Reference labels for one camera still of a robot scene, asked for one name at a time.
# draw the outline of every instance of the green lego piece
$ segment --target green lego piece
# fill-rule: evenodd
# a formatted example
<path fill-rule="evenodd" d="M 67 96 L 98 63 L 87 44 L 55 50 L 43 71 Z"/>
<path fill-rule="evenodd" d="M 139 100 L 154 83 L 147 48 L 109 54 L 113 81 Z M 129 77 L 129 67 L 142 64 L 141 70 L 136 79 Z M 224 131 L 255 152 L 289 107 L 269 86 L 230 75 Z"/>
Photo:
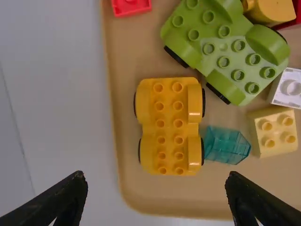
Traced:
<path fill-rule="evenodd" d="M 235 105 L 246 105 L 288 65 L 290 49 L 278 33 L 253 25 L 240 0 L 182 0 L 161 38 Z"/>

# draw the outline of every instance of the black wheel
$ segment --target black wheel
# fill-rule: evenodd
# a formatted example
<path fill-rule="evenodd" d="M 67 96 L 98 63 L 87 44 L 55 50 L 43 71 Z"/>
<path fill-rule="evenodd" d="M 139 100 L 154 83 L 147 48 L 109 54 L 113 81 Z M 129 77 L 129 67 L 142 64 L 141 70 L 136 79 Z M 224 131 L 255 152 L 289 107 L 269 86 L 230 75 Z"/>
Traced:
<path fill-rule="evenodd" d="M 231 102 L 224 97 L 216 88 L 214 88 L 212 85 L 210 85 L 209 83 L 206 83 L 206 86 L 212 91 L 214 92 L 214 94 L 216 94 L 219 99 L 221 99 L 223 102 L 225 102 L 227 105 L 231 104 Z"/>
<path fill-rule="evenodd" d="M 282 35 L 282 34 L 280 34 L 278 31 L 276 31 L 276 30 L 273 30 L 274 32 L 276 32 L 281 38 L 283 38 L 283 40 L 287 43 L 287 40 L 285 39 L 285 37 Z"/>
<path fill-rule="evenodd" d="M 206 95 L 205 95 L 205 90 L 202 89 L 202 97 L 203 97 L 203 114 L 202 118 L 205 117 L 205 111 L 206 111 Z"/>
<path fill-rule="evenodd" d="M 140 144 L 141 144 L 141 139 L 139 140 L 139 144 L 138 144 L 138 160 L 139 160 L 139 163 L 141 164 L 141 159 L 140 159 Z"/>
<path fill-rule="evenodd" d="M 274 32 L 276 32 L 287 43 L 287 40 L 285 39 L 285 37 L 282 34 L 279 33 L 279 31 L 277 31 L 273 27 L 268 27 L 268 28 L 271 29 L 271 30 L 273 30 Z"/>
<path fill-rule="evenodd" d="M 204 146 L 204 140 L 201 138 L 201 148 L 202 148 L 202 165 L 204 165 L 205 161 L 205 146 Z"/>
<path fill-rule="evenodd" d="M 182 65 L 185 68 L 188 68 L 189 65 L 183 61 L 178 55 L 176 55 L 175 52 L 173 52 L 169 47 L 164 46 L 164 50 L 173 58 L 175 59 L 180 65 Z"/>
<path fill-rule="evenodd" d="M 136 115 L 136 92 L 134 94 L 134 114 L 135 114 L 135 117 L 137 118 L 137 115 Z"/>

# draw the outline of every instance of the yellow toy piece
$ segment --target yellow toy piece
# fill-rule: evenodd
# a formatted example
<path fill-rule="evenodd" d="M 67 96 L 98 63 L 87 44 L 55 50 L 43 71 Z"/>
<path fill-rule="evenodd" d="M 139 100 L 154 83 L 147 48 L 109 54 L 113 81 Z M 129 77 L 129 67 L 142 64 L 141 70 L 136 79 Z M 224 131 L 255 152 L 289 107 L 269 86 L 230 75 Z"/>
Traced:
<path fill-rule="evenodd" d="M 140 163 L 151 174 L 195 175 L 204 163 L 198 124 L 205 114 L 204 91 L 195 78 L 142 80 L 135 113 L 142 124 Z"/>
<path fill-rule="evenodd" d="M 263 158 L 298 149 L 293 109 L 272 106 L 247 114 L 253 155 Z"/>
<path fill-rule="evenodd" d="M 244 12 L 251 21 L 270 27 L 294 20 L 292 0 L 241 0 Z"/>

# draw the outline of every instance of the tan tray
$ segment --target tan tray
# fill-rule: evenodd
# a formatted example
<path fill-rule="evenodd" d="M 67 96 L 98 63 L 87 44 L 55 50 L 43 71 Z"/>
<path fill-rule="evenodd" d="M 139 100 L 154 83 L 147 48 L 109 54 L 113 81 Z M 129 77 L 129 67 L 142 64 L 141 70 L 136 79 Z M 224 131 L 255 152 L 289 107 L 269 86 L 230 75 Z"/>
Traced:
<path fill-rule="evenodd" d="M 195 177 L 152 176 L 138 162 L 141 126 L 134 115 L 133 98 L 145 78 L 196 76 L 184 69 L 164 50 L 160 28 L 180 0 L 154 0 L 146 14 L 115 18 L 110 0 L 101 0 L 107 52 L 119 185 L 133 209 L 149 214 L 232 219 L 224 188 L 231 170 L 238 171 L 278 198 L 301 210 L 301 151 L 263 160 L 249 156 L 237 166 L 205 161 Z M 300 30 L 285 30 L 292 49 L 291 67 L 301 67 Z M 235 128 L 248 140 L 245 113 L 267 106 L 267 88 L 246 107 L 226 105 L 206 89 L 206 115 L 201 123 Z M 301 134 L 301 111 L 295 110 Z"/>

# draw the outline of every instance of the toy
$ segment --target toy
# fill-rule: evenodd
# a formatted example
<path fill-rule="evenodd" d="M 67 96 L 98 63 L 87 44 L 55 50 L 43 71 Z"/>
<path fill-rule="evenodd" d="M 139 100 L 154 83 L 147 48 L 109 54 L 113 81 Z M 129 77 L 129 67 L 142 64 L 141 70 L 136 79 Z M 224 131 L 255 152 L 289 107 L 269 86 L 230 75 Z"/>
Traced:
<path fill-rule="evenodd" d="M 301 109 L 301 70 L 286 68 L 273 82 L 268 102 Z"/>
<path fill-rule="evenodd" d="M 195 175 L 204 164 L 198 124 L 205 114 L 205 93 L 198 80 L 142 80 L 134 105 L 143 129 L 142 167 L 151 174 Z"/>
<path fill-rule="evenodd" d="M 255 156 L 263 158 L 297 150 L 293 109 L 271 106 L 248 113 L 247 116 L 252 136 L 252 153 Z"/>
<path fill-rule="evenodd" d="M 276 25 L 273 27 L 274 30 L 280 30 L 283 28 L 301 24 L 301 0 L 293 0 L 293 7 L 295 9 L 296 19 L 283 24 Z"/>
<path fill-rule="evenodd" d="M 241 0 L 245 16 L 269 27 L 296 18 L 292 0 Z"/>
<path fill-rule="evenodd" d="M 151 0 L 111 0 L 116 17 L 151 11 Z"/>
<path fill-rule="evenodd" d="M 240 0 L 182 0 L 161 38 L 177 62 L 197 69 L 211 91 L 238 106 L 269 85 L 290 55 L 278 33 L 243 16 Z"/>
<path fill-rule="evenodd" d="M 205 159 L 232 165 L 249 156 L 251 145 L 237 130 L 207 127 L 204 140 Z"/>

